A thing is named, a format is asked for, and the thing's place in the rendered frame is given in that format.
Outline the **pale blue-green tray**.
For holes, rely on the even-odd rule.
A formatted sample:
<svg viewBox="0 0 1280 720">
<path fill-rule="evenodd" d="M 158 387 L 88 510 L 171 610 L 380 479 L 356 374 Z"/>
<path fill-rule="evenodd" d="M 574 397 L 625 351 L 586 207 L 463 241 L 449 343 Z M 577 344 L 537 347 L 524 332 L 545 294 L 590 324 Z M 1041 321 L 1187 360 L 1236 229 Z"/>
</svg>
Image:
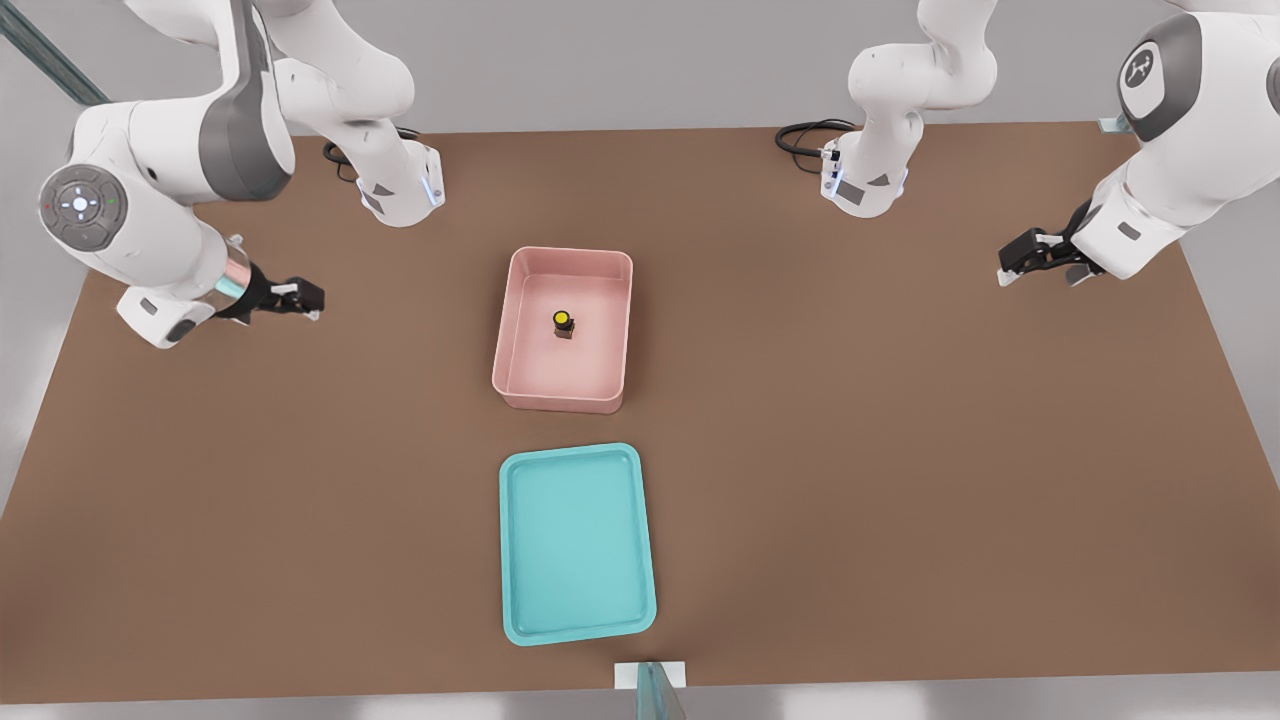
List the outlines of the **pale blue-green tray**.
<svg viewBox="0 0 1280 720">
<path fill-rule="evenodd" d="M 518 647 L 646 632 L 657 583 L 641 459 L 614 442 L 500 465 L 502 624 Z"/>
</svg>

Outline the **pink plastic box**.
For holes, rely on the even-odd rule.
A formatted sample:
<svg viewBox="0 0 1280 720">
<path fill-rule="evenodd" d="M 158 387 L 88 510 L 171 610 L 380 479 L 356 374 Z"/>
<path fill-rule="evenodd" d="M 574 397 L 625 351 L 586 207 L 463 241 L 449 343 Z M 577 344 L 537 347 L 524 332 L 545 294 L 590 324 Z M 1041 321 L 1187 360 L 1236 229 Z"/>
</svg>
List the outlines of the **pink plastic box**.
<svg viewBox="0 0 1280 720">
<path fill-rule="evenodd" d="M 625 252 L 526 246 L 509 260 L 492 387 L 515 409 L 612 414 L 625 393 L 634 263 Z M 553 313 L 576 320 L 553 333 Z"/>
</svg>

